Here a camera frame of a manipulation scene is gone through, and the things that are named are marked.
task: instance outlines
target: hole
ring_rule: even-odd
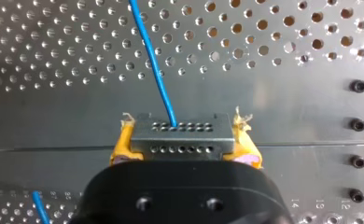
[[[214,27],[214,26],[208,28],[207,34],[208,34],[209,37],[215,37],[215,36],[217,36],[217,28]]]
[[[135,206],[139,211],[146,212],[152,206],[152,200],[148,197],[139,198]]]
[[[240,0],[231,0],[231,7],[240,6]]]
[[[281,34],[278,32],[272,33],[272,40],[279,40],[281,38]]]
[[[255,67],[255,65],[256,65],[255,61],[249,61],[249,62],[246,64],[246,66],[247,66],[248,68],[254,68],[254,67]]]
[[[231,65],[229,63],[224,63],[222,67],[223,67],[224,71],[230,71],[231,70]]]
[[[207,4],[205,4],[205,8],[206,8],[207,12],[214,11],[216,7],[217,6],[213,2],[208,2]]]
[[[242,49],[235,49],[234,52],[232,53],[232,56],[235,59],[241,59],[244,55],[244,51]]]
[[[165,64],[167,64],[167,66],[172,67],[175,65],[175,58],[174,57],[168,57],[165,60]]]
[[[209,60],[211,62],[216,62],[219,60],[219,58],[220,58],[220,54],[217,51],[211,52],[209,54]]]
[[[306,2],[306,1],[300,2],[300,3],[298,4],[298,8],[299,8],[300,10],[304,10],[304,9],[306,9],[306,8],[307,8],[307,2]]]
[[[191,14],[191,6],[183,6],[182,7],[182,15],[188,16]]]
[[[153,24],[153,25],[152,25],[152,31],[153,31],[154,33],[157,33],[159,30],[160,30],[160,27],[159,27],[159,25],[158,25],[158,24]]]
[[[342,15],[343,19],[349,19],[353,16],[354,10],[350,7],[343,8],[340,14]]]
[[[344,47],[349,47],[353,44],[353,37],[352,36],[343,36],[341,43]]]
[[[170,12],[167,9],[162,9],[160,11],[160,18],[167,20],[170,17]]]
[[[357,24],[357,28],[360,29],[360,30],[364,30],[364,21],[360,21],[358,24]]]
[[[191,30],[188,30],[185,32],[185,39],[186,40],[192,40],[194,38],[194,32]]]
[[[335,52],[331,52],[328,54],[328,60],[329,61],[333,61],[333,60],[336,60],[337,59],[337,53]]]
[[[330,6],[336,5],[336,3],[337,3],[337,0],[328,0],[328,5],[330,5]]]
[[[337,28],[337,25],[336,24],[331,24],[328,26],[328,33],[329,34],[334,34],[337,32],[338,28]]]
[[[220,21],[226,21],[228,19],[228,15],[226,13],[222,13],[219,15]]]
[[[278,65],[280,65],[281,64],[281,59],[280,58],[275,58],[275,59],[273,59],[273,65],[274,66],[278,66]]]
[[[301,56],[301,62],[302,63],[308,63],[308,61],[310,60],[308,55],[302,55]]]
[[[296,49],[296,44],[293,43],[293,42],[287,42],[285,45],[284,45],[284,51],[286,53],[291,53],[293,51],[295,51]]]
[[[253,44],[254,41],[255,41],[255,37],[254,36],[249,35],[249,36],[246,37],[246,43],[247,44]]]
[[[260,30],[265,30],[267,28],[267,25],[268,25],[268,23],[266,20],[258,21],[258,24],[257,24],[258,29],[260,29]]]
[[[323,19],[324,19],[324,14],[322,14],[322,12],[315,12],[311,16],[311,20],[313,22],[321,22]]]
[[[280,7],[279,6],[272,6],[272,8],[271,8],[272,14],[276,14],[279,11],[280,11]]]
[[[244,11],[244,16],[246,18],[252,17],[252,10],[251,9],[247,9],[246,11]]]
[[[174,21],[173,22],[174,29],[179,29],[180,26],[181,26],[181,23],[179,21]]]
[[[324,47],[324,41],[320,40],[320,39],[315,39],[313,41],[313,49],[322,49],[322,47]]]
[[[194,54],[190,54],[190,55],[188,55],[187,60],[188,60],[188,63],[194,64],[197,62],[197,56]]]
[[[184,153],[185,151],[186,151],[186,148],[185,148],[185,147],[179,147],[179,148],[178,148],[178,152],[179,152],[179,153]]]
[[[127,22],[128,22],[127,17],[125,17],[125,16],[120,16],[120,17],[119,17],[119,24],[120,24],[121,26],[125,26],[125,25],[127,25]]]
[[[206,66],[203,65],[203,66],[200,67],[200,72],[202,74],[206,73],[207,71],[208,71],[208,68]]]
[[[231,31],[234,34],[240,34],[243,31],[243,26],[240,23],[235,23],[232,27],[231,27]]]
[[[229,46],[229,44],[230,44],[229,39],[222,39],[222,40],[220,41],[220,45],[221,45],[223,48],[228,47],[228,46]]]
[[[265,56],[269,53],[269,47],[263,45],[259,47],[259,55],[260,56]]]
[[[291,26],[295,23],[295,18],[293,16],[287,16],[284,18],[284,25]]]
[[[127,70],[131,71],[134,70],[135,65],[132,62],[126,62],[126,68]]]
[[[178,69],[178,74],[179,74],[180,76],[185,75],[185,73],[186,73],[186,70],[185,70],[184,68],[179,68],[179,69]]]
[[[221,200],[212,198],[206,202],[207,208],[212,212],[220,212],[224,208],[224,204]]]
[[[357,56],[360,58],[364,58],[364,49],[360,49],[357,51]]]
[[[204,48],[204,43],[203,42],[200,42],[198,45],[197,45],[197,48],[199,50],[202,50]]]
[[[162,36],[162,41],[166,44],[169,44],[173,41],[173,36],[170,34],[165,34]]]

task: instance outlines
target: perforated metal sheet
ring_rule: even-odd
[[[240,105],[260,145],[364,143],[364,1],[139,5],[179,118]],[[165,117],[127,0],[0,0],[0,148],[111,146],[125,111]]]

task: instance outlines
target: round hole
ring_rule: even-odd
[[[279,40],[281,38],[281,34],[278,32],[272,33],[272,40]]]
[[[260,21],[258,21],[258,24],[257,24],[258,29],[260,29],[260,30],[265,30],[267,28],[267,25],[268,25],[268,23],[266,20],[260,20]]]
[[[287,43],[284,45],[284,51],[285,51],[286,53],[291,53],[291,52],[295,51],[295,49],[296,49],[296,45],[295,45],[295,43],[293,43],[293,42],[287,42]]]
[[[272,14],[278,13],[279,11],[280,11],[280,7],[279,6],[272,6],[272,8],[271,8]]]
[[[184,34],[186,40],[192,40],[194,38],[194,32],[188,30]]]
[[[269,53],[269,47],[263,45],[259,47],[258,53],[260,56],[265,56]]]
[[[329,34],[334,34],[334,33],[336,33],[337,32],[337,25],[336,24],[331,24],[331,25],[329,25],[328,26],[328,33]]]
[[[173,36],[170,34],[165,34],[162,36],[162,41],[166,44],[169,44],[169,43],[173,42]]]
[[[209,37],[215,37],[215,36],[217,36],[217,28],[214,27],[214,26],[208,28],[207,34],[208,34]]]
[[[244,55],[244,51],[242,49],[235,49],[232,52],[232,55],[235,59],[241,59]]]
[[[192,9],[191,9],[190,6],[183,6],[182,7],[182,15],[184,15],[184,16],[190,15],[191,11],[192,11]]]
[[[329,61],[333,61],[335,59],[337,59],[337,53],[331,52],[331,53],[328,54],[328,60]]]
[[[240,0],[231,0],[231,6],[232,7],[240,6]]]
[[[219,60],[219,58],[220,58],[220,54],[217,51],[211,52],[209,54],[209,60],[211,62],[216,62]]]
[[[243,26],[240,23],[235,23],[232,27],[231,27],[231,31],[234,34],[240,34],[243,31]]]
[[[353,37],[352,36],[343,36],[341,43],[344,47],[349,47],[353,44]]]
[[[136,209],[138,209],[139,211],[146,212],[152,206],[152,200],[150,198],[148,198],[148,197],[139,198],[136,201],[135,206],[136,206]]]
[[[223,48],[227,48],[230,44],[230,40],[229,39],[222,39],[220,41],[220,45],[223,47]]]
[[[313,41],[313,49],[322,49],[322,47],[324,47],[324,41],[320,40],[320,39],[315,39]]]
[[[322,14],[322,12],[315,12],[311,16],[311,20],[313,22],[321,22],[323,19],[324,19],[324,14]]]
[[[293,16],[287,16],[284,18],[284,25],[291,26],[295,23],[295,18]]]
[[[222,67],[223,67],[224,71],[230,71],[231,70],[231,65],[229,63],[224,63]]]
[[[248,68],[254,68],[254,67],[255,67],[255,65],[256,65],[255,61],[249,61],[249,62],[246,64],[246,66],[247,66]]]
[[[162,9],[160,11],[160,18],[162,18],[163,20],[166,20],[170,17],[170,12],[166,9]]]
[[[212,198],[206,202],[207,208],[212,212],[220,212],[224,208],[224,204],[221,200]]]
[[[226,13],[222,13],[219,15],[220,21],[226,21],[228,19],[228,15]]]
[[[196,19],[196,25],[203,25],[203,18],[198,17],[198,18]]]
[[[190,55],[188,55],[187,60],[188,60],[188,63],[194,64],[197,62],[197,56],[194,54],[190,54]]]
[[[343,8],[340,14],[342,15],[343,19],[349,19],[353,16],[354,10],[350,7]]]
[[[280,64],[281,64],[281,59],[280,58],[273,59],[273,65],[274,66],[278,66]]]
[[[185,151],[186,151],[185,147],[179,147],[178,148],[178,152],[180,152],[180,153],[184,153]]]
[[[209,3],[205,4],[205,8],[206,8],[207,12],[214,11],[216,7],[217,6],[213,2],[209,2]]]
[[[299,4],[298,4],[298,8],[299,8],[300,10],[304,10],[304,9],[306,9],[306,8],[307,8],[307,2],[306,2],[306,1],[299,2]]]

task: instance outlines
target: metal panel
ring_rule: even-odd
[[[364,143],[364,1],[139,4],[178,118],[239,105],[261,145]],[[0,0],[0,148],[112,146],[126,111],[166,118],[127,0]]]
[[[364,218],[364,202],[352,203],[348,198],[349,189],[360,189],[364,194],[364,168],[357,169],[349,162],[354,155],[364,158],[364,146],[261,147],[260,150],[263,171],[274,180],[297,222],[311,217],[313,223],[325,223],[323,220],[331,214],[340,215],[343,223]],[[30,196],[24,195],[39,189],[50,205],[49,213],[55,223],[63,223],[90,179],[108,165],[110,153],[111,148],[0,152],[0,212],[6,202],[12,202],[13,206],[24,203],[21,213],[27,214],[32,203]],[[54,216],[57,211],[63,218]],[[34,220],[36,212],[32,217],[14,217]]]

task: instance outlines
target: blue wire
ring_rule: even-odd
[[[45,207],[42,204],[42,200],[40,199],[40,194],[38,191],[33,192],[33,201],[42,224],[50,224],[48,214],[46,213]]]
[[[168,98],[167,90],[164,87],[164,83],[162,83],[161,75],[160,75],[160,68],[157,63],[156,54],[153,50],[152,44],[150,42],[150,37],[147,34],[147,29],[145,28],[144,23],[142,22],[141,15],[139,12],[138,4],[136,3],[136,0],[130,0],[130,6],[132,7],[133,11],[133,18],[135,19],[136,25],[138,26],[139,33],[142,36],[142,39],[144,39],[145,42],[145,48],[147,48],[147,55],[149,56],[150,63],[152,64],[152,70],[155,75],[155,79],[160,91],[160,95],[162,100],[164,101],[165,108],[168,113],[168,118],[170,119],[171,126],[176,127],[176,118],[175,113],[173,110],[173,106],[171,105],[170,99]]]

